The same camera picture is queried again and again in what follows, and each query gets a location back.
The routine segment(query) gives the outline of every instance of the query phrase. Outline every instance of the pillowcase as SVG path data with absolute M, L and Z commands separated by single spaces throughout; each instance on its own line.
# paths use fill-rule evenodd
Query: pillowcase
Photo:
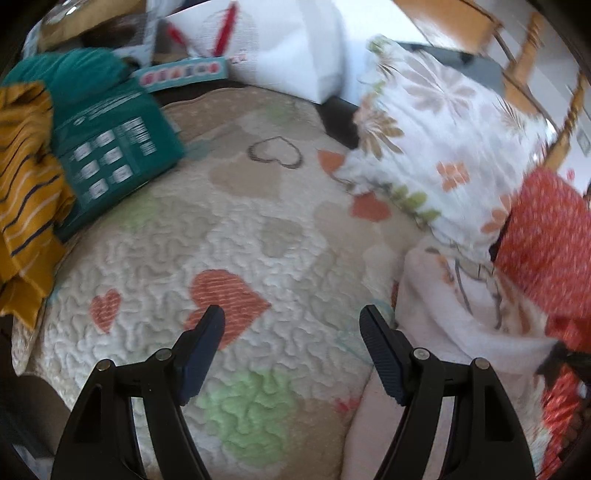
M 354 121 L 360 145 L 336 178 L 362 194 L 386 187 L 392 201 L 428 223 L 442 242 L 489 261 L 525 173 L 551 140 L 542 116 L 425 53 L 378 37 L 375 68 Z
M 556 173 L 538 168 L 513 206 L 495 267 L 548 315 L 588 319 L 590 234 L 585 200 Z
M 585 200 L 555 172 L 539 168 L 524 181 L 495 261 L 548 313 L 546 335 L 581 352 L 591 352 L 589 232 Z M 543 466 L 547 478 L 560 466 L 561 441 L 581 400 L 579 384 L 565 368 L 544 398 L 544 424 L 552 432 Z

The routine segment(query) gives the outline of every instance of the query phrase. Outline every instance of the heart outline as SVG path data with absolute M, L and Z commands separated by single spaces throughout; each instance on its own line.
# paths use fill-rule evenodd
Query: heart outline
M 281 160 L 279 160 L 279 158 L 262 158 L 256 154 L 255 151 L 256 151 L 257 147 L 259 147 L 260 145 L 263 145 L 265 143 L 271 142 L 273 140 L 282 140 L 285 143 L 287 143 L 291 148 L 293 148 L 297 153 L 297 157 L 298 157 L 297 161 L 294 164 L 286 164 L 286 163 L 283 163 Z M 296 170 L 296 169 L 300 168 L 302 166 L 302 164 L 304 163 L 304 156 L 302 155 L 300 149 L 297 148 L 288 139 L 286 139 L 280 135 L 277 135 L 276 137 L 272 137 L 272 138 L 267 138 L 266 140 L 261 140 L 260 142 L 256 142 L 256 143 L 252 144 L 250 147 L 248 147 L 248 150 L 246 151 L 246 153 L 248 154 L 248 158 L 250 158 L 252 161 L 257 161 L 260 163 L 277 162 L 282 167 L 289 168 L 290 170 Z

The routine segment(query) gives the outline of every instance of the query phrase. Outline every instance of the white paper bag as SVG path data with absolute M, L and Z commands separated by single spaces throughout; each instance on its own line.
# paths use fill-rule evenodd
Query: white paper bag
M 212 56 L 230 0 L 167 17 L 196 52 Z M 340 90 L 343 42 L 331 0 L 238 0 L 224 56 L 230 78 L 315 103 Z

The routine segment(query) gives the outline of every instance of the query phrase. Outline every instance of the red polka dot fabric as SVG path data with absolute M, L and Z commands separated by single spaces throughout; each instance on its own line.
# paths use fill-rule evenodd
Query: red polka dot fabric
M 539 168 L 524 181 L 495 265 L 549 315 L 591 317 L 591 213 Z
M 495 265 L 546 313 L 546 335 L 591 352 L 591 213 L 578 192 L 539 168 L 524 181 Z M 567 367 L 544 398 L 552 434 L 540 480 L 560 467 L 561 440 L 580 402 Z

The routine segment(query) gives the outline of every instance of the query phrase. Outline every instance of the yellow striped shirt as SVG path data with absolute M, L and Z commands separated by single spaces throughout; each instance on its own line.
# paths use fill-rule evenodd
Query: yellow striped shirt
M 74 202 L 48 146 L 51 97 L 41 82 L 0 88 L 0 316 L 33 329 L 64 254 L 53 234 Z

